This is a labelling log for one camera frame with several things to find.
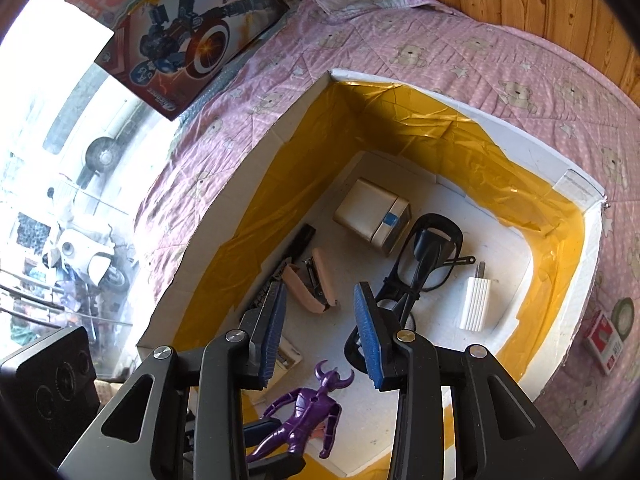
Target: metal screw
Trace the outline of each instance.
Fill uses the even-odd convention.
[[[172,350],[168,346],[159,346],[154,350],[154,357],[156,359],[167,359],[172,353]]]
[[[402,341],[404,343],[410,343],[411,341],[415,340],[415,333],[412,332],[411,330],[399,330],[398,333],[396,334],[396,337],[398,338],[399,341]]]
[[[482,345],[472,345],[469,348],[469,353],[473,356],[473,357],[477,357],[478,359],[482,359],[483,357],[486,357],[486,348]]]
[[[230,343],[237,343],[242,341],[242,339],[244,339],[244,331],[239,328],[229,330],[229,332],[226,333],[226,340]]]

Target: yellow tape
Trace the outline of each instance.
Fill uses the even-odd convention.
[[[400,84],[332,83],[313,102],[275,155],[233,238],[213,257],[174,346],[192,348],[213,338],[258,276],[260,263],[360,150],[402,156],[440,174],[525,237],[533,256],[532,282],[517,315],[518,327],[497,355],[519,380],[554,322],[578,265],[582,215],[550,184],[511,162],[473,120]],[[452,436],[449,408],[447,447]],[[385,457],[354,478],[383,480],[388,463]],[[335,476],[311,459],[296,478]]]

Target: black speaker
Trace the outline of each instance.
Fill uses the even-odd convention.
[[[62,328],[0,360],[0,396],[56,468],[100,407],[84,327]]]

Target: pink bedsheet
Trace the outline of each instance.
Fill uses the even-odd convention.
[[[588,313],[640,298],[640,110],[562,48],[479,23],[435,0],[303,0],[299,11],[191,123],[140,206],[138,243],[157,302],[198,222],[265,131],[331,68],[396,78],[503,118],[554,147],[607,190]],[[640,322],[603,376],[578,336],[536,401],[579,465],[640,378]]]

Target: robot toy packaging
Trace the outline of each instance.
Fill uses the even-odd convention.
[[[95,62],[173,120],[285,10],[280,0],[144,0]]]

